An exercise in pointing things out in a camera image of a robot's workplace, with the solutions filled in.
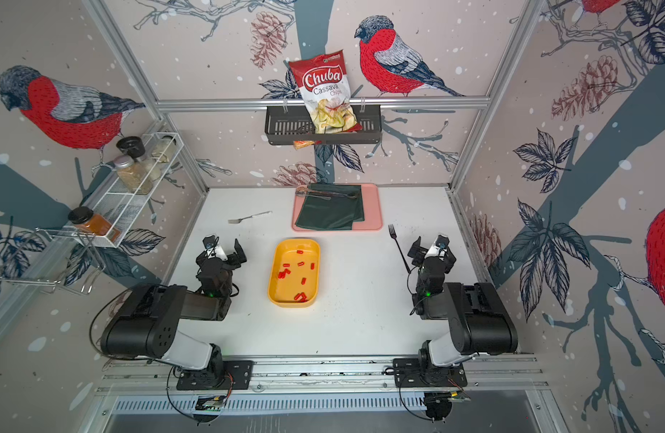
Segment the yellow plastic storage box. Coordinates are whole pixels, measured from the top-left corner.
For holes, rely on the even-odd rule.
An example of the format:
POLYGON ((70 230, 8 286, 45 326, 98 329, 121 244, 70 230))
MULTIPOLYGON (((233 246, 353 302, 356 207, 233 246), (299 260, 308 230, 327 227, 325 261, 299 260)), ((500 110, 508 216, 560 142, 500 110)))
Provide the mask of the yellow plastic storage box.
POLYGON ((276 248, 272 271, 269 279, 269 300, 281 308, 305 308, 311 306, 316 300, 319 287, 319 275, 321 266, 321 248, 313 239, 290 238, 282 241, 276 248), (303 254, 297 254, 296 250, 303 250, 303 254), (283 263, 289 263, 290 267, 283 267, 283 263), (310 269, 310 264, 315 263, 316 268, 310 269), (286 278, 278 279, 278 274, 286 269, 291 270, 286 278), (301 284, 302 278, 307 278, 305 285, 301 284), (296 294, 302 293, 307 296, 306 302, 294 299, 296 294))

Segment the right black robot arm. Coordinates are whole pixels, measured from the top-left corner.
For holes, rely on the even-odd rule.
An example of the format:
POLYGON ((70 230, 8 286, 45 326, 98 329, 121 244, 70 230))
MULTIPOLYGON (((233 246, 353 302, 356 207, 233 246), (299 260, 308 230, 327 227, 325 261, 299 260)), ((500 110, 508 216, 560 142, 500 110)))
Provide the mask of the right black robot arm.
POLYGON ((408 250, 417 283, 410 290, 411 312, 422 320, 444 321, 447 332, 419 349, 423 369, 458 366, 477 355, 514 354, 518 332, 491 283, 448 283, 457 259, 448 237, 439 235, 429 248, 417 238, 408 250))

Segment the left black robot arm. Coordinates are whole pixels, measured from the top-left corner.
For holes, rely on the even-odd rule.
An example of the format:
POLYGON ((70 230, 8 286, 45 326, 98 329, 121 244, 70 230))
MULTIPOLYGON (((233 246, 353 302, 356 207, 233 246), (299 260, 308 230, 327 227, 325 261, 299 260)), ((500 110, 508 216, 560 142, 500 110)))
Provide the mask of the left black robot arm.
POLYGON ((148 359, 185 371, 224 374, 221 349, 179 330, 179 321, 222 321, 240 290, 233 272, 247 262, 239 241, 233 252, 222 249, 217 236, 203 239, 197 256, 199 288, 138 284, 105 327, 102 354, 110 358, 148 359))

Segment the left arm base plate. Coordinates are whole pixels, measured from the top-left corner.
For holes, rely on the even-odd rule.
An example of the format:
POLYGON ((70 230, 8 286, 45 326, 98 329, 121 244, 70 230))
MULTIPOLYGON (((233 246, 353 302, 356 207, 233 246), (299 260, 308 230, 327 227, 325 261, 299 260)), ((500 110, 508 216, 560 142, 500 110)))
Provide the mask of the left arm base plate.
POLYGON ((247 390, 250 386, 254 362, 251 360, 221 361, 217 366, 182 372, 177 389, 186 392, 247 390))

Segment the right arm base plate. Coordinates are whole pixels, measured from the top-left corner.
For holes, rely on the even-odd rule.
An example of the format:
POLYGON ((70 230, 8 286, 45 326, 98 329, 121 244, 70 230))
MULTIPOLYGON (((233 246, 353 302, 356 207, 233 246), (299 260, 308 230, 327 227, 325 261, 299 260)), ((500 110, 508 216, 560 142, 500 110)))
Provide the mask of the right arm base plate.
POLYGON ((394 358, 392 371, 397 388, 464 388, 468 385, 462 366, 421 366, 417 357, 394 358))

